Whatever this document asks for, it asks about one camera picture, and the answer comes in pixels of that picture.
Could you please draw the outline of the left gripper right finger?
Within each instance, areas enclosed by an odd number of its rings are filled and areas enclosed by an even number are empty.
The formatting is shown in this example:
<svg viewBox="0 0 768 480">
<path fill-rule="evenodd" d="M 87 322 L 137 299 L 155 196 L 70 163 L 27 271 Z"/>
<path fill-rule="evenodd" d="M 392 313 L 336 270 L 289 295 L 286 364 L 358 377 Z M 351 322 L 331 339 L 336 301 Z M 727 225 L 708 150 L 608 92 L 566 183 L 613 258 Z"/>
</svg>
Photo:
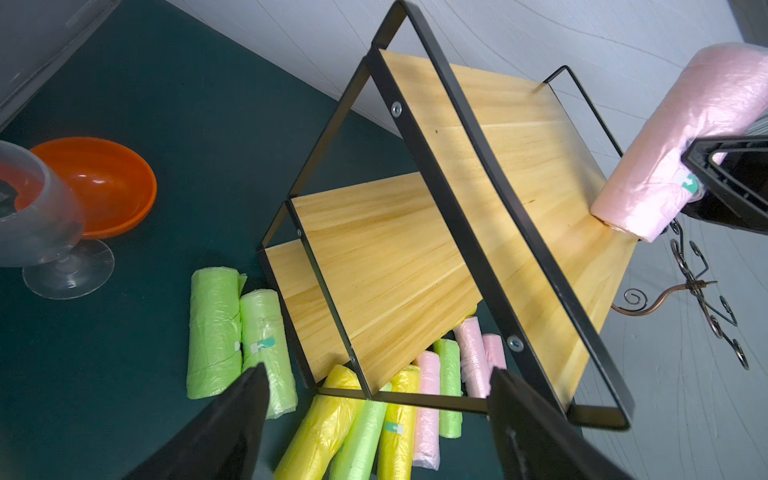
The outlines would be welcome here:
<svg viewBox="0 0 768 480">
<path fill-rule="evenodd" d="M 495 369 L 490 385 L 490 425 L 506 479 L 630 477 L 514 373 Z"/>
</svg>

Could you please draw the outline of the orange plastic bowl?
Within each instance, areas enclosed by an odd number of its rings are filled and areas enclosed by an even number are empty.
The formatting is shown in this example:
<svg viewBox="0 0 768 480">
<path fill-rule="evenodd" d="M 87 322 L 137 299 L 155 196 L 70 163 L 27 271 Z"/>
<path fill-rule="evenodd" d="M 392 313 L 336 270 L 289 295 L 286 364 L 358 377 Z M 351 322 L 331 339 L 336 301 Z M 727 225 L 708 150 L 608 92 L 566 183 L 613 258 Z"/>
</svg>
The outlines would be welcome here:
<svg viewBox="0 0 768 480">
<path fill-rule="evenodd" d="M 82 237 L 102 240 L 128 232 L 152 209 L 158 184 L 150 165 L 116 142 L 69 137 L 50 140 L 31 152 L 64 180 L 79 200 Z"/>
</svg>

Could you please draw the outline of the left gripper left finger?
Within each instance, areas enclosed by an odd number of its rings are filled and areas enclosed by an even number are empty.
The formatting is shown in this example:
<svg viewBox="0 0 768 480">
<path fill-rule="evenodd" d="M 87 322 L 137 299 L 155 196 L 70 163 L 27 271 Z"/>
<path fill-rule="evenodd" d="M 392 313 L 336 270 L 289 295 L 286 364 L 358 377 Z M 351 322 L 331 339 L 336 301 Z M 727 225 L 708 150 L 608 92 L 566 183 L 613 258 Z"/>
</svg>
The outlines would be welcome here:
<svg viewBox="0 0 768 480">
<path fill-rule="evenodd" d="M 264 364 L 247 369 L 128 479 L 250 479 L 269 405 Z"/>
</svg>

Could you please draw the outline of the yellow roll front left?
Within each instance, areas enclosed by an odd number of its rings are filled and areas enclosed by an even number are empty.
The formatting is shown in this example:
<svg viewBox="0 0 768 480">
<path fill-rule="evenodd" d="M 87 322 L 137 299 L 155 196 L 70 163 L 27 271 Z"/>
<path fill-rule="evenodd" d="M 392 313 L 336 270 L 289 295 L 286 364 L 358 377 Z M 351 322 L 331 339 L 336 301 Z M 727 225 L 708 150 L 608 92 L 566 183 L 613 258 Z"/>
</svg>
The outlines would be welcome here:
<svg viewBox="0 0 768 480">
<path fill-rule="evenodd" d="M 360 399 L 316 395 L 273 478 L 322 479 L 362 406 Z"/>
</svg>

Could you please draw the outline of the green roll front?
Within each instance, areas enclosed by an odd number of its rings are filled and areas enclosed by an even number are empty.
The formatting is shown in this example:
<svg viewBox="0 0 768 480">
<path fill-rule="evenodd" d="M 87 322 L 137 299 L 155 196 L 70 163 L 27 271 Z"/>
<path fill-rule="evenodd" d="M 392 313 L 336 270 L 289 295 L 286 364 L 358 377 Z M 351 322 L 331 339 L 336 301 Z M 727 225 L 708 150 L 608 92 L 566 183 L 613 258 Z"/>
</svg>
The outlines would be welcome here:
<svg viewBox="0 0 768 480">
<path fill-rule="evenodd" d="M 330 479 L 369 479 L 388 404 L 365 400 L 330 465 Z"/>
</svg>

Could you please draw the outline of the clear plastic goblet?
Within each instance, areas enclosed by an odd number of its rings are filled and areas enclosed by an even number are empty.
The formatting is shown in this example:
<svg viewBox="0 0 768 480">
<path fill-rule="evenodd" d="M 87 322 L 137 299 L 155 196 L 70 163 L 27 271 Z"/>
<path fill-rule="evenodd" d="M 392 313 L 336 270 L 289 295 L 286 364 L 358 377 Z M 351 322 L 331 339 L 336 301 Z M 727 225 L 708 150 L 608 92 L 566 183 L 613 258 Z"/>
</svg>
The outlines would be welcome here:
<svg viewBox="0 0 768 480">
<path fill-rule="evenodd" d="M 115 258 L 85 240 L 84 211 L 73 190 L 31 151 L 1 143 L 1 266 L 20 268 L 26 286 L 50 300 L 91 294 L 112 276 Z"/>
</svg>

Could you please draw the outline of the yellow roll front middle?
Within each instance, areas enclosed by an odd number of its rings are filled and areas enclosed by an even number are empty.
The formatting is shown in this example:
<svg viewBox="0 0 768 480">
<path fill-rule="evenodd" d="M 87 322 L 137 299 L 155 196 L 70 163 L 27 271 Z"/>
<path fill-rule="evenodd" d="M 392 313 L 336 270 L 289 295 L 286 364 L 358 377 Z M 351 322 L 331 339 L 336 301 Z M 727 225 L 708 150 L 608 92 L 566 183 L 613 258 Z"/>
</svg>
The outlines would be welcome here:
<svg viewBox="0 0 768 480">
<path fill-rule="evenodd" d="M 420 369 L 415 365 L 405 367 L 391 385 L 392 393 L 418 393 Z M 388 404 L 379 442 L 379 479 L 411 478 L 417 413 L 415 406 Z"/>
</svg>

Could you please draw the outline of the pink roll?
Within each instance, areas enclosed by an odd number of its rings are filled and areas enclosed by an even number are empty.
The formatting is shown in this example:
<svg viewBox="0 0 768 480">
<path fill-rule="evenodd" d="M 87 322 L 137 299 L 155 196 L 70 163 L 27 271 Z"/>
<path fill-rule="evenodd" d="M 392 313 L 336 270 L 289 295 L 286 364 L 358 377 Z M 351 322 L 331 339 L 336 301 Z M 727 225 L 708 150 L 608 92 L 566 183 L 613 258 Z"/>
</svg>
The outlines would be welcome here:
<svg viewBox="0 0 768 480">
<path fill-rule="evenodd" d="M 462 379 L 472 398 L 485 399 L 490 394 L 490 369 L 478 319 L 468 317 L 454 329 L 460 350 Z"/>
<path fill-rule="evenodd" d="M 682 162 L 693 140 L 739 136 L 766 109 L 766 48 L 725 43 L 700 50 L 623 154 L 591 214 L 654 241 L 703 191 Z"/>
<path fill-rule="evenodd" d="M 490 373 L 495 369 L 506 370 L 507 362 L 502 337 L 488 333 L 482 335 L 482 341 Z"/>
<path fill-rule="evenodd" d="M 440 358 L 432 351 L 421 353 L 416 359 L 420 369 L 419 393 L 440 394 Z M 437 471 L 440 466 L 439 411 L 431 408 L 417 409 L 414 438 L 414 467 Z"/>
</svg>

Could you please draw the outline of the green roll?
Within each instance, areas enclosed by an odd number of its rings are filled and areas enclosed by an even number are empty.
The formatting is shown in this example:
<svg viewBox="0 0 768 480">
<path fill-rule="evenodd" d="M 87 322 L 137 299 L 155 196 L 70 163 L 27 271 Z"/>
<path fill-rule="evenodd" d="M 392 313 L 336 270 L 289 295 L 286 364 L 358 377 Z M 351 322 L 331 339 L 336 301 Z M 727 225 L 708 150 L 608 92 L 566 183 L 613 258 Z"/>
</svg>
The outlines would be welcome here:
<svg viewBox="0 0 768 480">
<path fill-rule="evenodd" d="M 243 369 L 263 363 L 269 382 L 268 419 L 293 412 L 298 405 L 279 295 L 259 289 L 240 298 Z"/>
<path fill-rule="evenodd" d="M 330 465 L 330 479 L 369 479 L 388 404 L 365 400 Z"/>
<path fill-rule="evenodd" d="M 460 349 L 456 341 L 440 339 L 433 344 L 440 360 L 440 394 L 461 397 L 462 381 L 460 372 Z M 458 439 L 462 434 L 463 414 L 458 411 L 441 410 L 439 413 L 439 435 L 446 439 Z"/>
<path fill-rule="evenodd" d="M 240 295 L 247 276 L 229 267 L 207 267 L 191 277 L 187 397 L 208 398 L 241 374 Z"/>
</svg>

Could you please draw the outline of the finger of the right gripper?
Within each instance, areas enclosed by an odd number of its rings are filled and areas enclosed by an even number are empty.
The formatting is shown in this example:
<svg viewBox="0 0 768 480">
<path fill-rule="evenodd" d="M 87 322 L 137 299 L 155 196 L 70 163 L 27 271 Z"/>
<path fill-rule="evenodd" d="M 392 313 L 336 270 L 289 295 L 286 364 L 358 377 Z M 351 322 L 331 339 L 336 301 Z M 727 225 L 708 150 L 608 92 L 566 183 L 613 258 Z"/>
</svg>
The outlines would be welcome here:
<svg viewBox="0 0 768 480">
<path fill-rule="evenodd" d="M 683 165 L 704 190 L 682 209 L 690 218 L 765 235 L 767 233 L 767 137 L 696 138 Z"/>
</svg>

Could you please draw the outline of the pink roll front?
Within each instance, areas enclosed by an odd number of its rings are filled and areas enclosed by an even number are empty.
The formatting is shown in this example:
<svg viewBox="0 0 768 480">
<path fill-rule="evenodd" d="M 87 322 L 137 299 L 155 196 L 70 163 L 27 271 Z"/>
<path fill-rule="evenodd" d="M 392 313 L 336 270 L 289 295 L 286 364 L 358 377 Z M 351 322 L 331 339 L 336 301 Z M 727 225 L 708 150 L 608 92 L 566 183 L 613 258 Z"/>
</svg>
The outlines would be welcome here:
<svg viewBox="0 0 768 480">
<path fill-rule="evenodd" d="M 421 353 L 416 359 L 420 369 L 419 393 L 440 394 L 440 358 L 432 351 Z M 414 438 L 414 467 L 437 471 L 440 466 L 439 411 L 431 408 L 417 409 Z"/>
</svg>

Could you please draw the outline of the green roll beside shelf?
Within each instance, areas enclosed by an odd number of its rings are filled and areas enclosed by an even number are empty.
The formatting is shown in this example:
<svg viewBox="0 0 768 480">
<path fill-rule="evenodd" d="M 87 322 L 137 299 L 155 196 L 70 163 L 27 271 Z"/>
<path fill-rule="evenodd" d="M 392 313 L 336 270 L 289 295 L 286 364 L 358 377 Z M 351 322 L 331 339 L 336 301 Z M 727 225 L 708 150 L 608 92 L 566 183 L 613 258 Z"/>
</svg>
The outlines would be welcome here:
<svg viewBox="0 0 768 480">
<path fill-rule="evenodd" d="M 279 295 L 259 289 L 240 298 L 243 369 L 263 363 L 269 382 L 268 419 L 293 412 L 298 405 Z"/>
</svg>

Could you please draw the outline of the yellow roll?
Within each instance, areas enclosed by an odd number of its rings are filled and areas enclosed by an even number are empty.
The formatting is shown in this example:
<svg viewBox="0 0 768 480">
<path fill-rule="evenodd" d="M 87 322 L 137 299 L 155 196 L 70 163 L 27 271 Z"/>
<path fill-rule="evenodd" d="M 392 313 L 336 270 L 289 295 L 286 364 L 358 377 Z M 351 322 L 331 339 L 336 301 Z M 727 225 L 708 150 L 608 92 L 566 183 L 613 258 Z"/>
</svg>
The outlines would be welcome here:
<svg viewBox="0 0 768 480">
<path fill-rule="evenodd" d="M 418 393 L 420 369 L 415 365 L 405 367 L 391 385 L 392 393 Z M 417 413 L 415 406 L 388 404 L 379 442 L 379 479 L 411 478 Z"/>
<path fill-rule="evenodd" d="M 273 478 L 322 479 L 362 406 L 360 399 L 316 395 Z"/>
</svg>

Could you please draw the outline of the wooden three-tier shelf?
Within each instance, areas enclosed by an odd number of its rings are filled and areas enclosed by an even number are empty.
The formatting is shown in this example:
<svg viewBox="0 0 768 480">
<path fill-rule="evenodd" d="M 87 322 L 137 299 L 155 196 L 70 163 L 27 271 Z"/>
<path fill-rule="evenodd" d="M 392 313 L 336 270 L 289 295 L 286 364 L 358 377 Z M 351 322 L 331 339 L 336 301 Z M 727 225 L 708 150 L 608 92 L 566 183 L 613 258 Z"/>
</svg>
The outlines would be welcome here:
<svg viewBox="0 0 768 480">
<path fill-rule="evenodd" d="M 416 171 L 305 194 L 373 83 Z M 605 177 L 549 81 L 451 64 L 396 1 L 270 225 L 259 260 L 304 384 L 350 367 L 368 397 L 484 303 L 523 380 L 576 426 L 635 403 L 600 337 L 636 247 L 590 205 Z"/>
</svg>

